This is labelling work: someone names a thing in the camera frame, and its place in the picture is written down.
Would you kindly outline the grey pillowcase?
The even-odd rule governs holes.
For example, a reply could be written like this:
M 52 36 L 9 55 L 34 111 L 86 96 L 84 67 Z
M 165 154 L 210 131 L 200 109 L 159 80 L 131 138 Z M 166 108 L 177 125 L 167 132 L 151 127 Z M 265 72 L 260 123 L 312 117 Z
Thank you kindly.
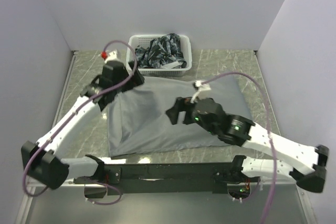
M 226 146 L 196 124 L 171 124 L 166 110 L 176 98 L 194 94 L 191 81 L 145 77 L 143 85 L 118 93 L 108 105 L 108 147 L 111 157 Z

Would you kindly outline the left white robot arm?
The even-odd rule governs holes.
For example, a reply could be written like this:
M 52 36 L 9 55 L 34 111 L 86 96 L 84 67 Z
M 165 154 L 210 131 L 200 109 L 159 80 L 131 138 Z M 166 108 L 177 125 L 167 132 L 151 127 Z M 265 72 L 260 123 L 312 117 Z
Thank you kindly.
M 102 73 L 84 87 L 66 115 L 37 142 L 27 141 L 21 147 L 23 186 L 26 186 L 27 176 L 50 189 L 57 189 L 72 178 L 87 177 L 93 183 L 105 180 L 105 164 L 101 159 L 92 155 L 65 159 L 64 155 L 82 128 L 112 103 L 119 93 L 144 84 L 137 62 L 133 60 L 128 64 L 131 72 L 118 60 L 106 61 Z

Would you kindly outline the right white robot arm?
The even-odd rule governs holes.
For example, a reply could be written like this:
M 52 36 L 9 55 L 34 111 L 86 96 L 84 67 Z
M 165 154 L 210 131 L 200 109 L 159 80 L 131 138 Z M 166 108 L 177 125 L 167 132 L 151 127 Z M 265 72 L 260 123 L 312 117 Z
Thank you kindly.
M 190 98 L 178 97 L 166 110 L 175 125 L 181 112 L 183 124 L 196 123 L 228 145 L 256 150 L 273 159 L 257 159 L 236 155 L 229 171 L 224 172 L 227 183 L 238 184 L 249 178 L 269 177 L 295 181 L 297 186 L 312 192 L 323 192 L 329 149 L 296 143 L 274 133 L 240 115 L 227 114 L 212 98 L 192 103 Z

